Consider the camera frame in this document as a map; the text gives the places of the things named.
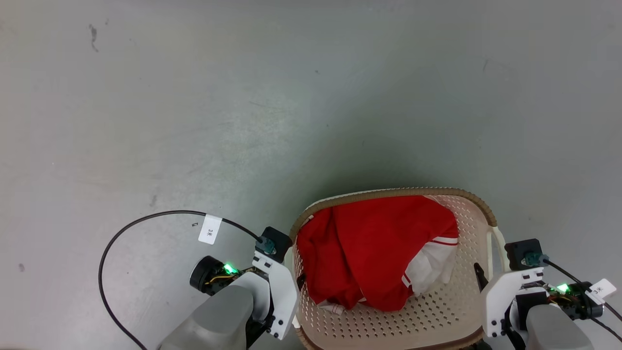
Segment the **red and white garment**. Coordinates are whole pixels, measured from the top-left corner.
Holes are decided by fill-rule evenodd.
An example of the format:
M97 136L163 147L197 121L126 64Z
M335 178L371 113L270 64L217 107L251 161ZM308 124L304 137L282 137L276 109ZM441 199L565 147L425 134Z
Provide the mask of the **red and white garment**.
M340 204L311 215L297 234L308 295L333 313L364 304L401 310L451 279L455 215L424 196Z

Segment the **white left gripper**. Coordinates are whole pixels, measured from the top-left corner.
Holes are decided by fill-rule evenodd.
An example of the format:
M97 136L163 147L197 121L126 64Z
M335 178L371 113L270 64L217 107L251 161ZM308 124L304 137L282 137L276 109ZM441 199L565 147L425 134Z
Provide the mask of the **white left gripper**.
M250 293L250 319L282 340L293 325L306 274L295 280L289 268L259 250L254 252L252 267L255 270L244 272L233 285Z

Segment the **beige perforated plastic laundry basket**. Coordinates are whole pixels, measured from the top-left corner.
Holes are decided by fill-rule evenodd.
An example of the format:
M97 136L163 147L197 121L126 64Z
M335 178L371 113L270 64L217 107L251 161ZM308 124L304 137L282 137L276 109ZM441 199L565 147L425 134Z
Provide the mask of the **beige perforated plastic laundry basket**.
M484 337L482 301L475 268L484 276L493 272L493 241L496 241L501 271L509 264L504 237L491 208L477 195L457 188L395 188L345 193L324 198L308 206L294 222L290 237L319 210L369 199L423 195L437 201L455 215L460 233L456 265L449 283L438 284L428 293L413 296L402 310L383 313L358 304L341 314L318 307L302 287L293 327L307 350L460 350Z

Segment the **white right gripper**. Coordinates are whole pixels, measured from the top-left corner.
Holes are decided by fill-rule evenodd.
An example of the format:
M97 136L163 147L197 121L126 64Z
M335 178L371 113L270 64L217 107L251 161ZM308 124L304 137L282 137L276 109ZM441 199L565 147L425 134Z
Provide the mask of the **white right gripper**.
M483 301L482 328L488 337L500 336L501 321L507 308L511 307L517 295L545 292L542 287L530 287L542 281L544 268L536 267L528 270L504 272L488 282L484 269L479 263L473 264L476 281Z

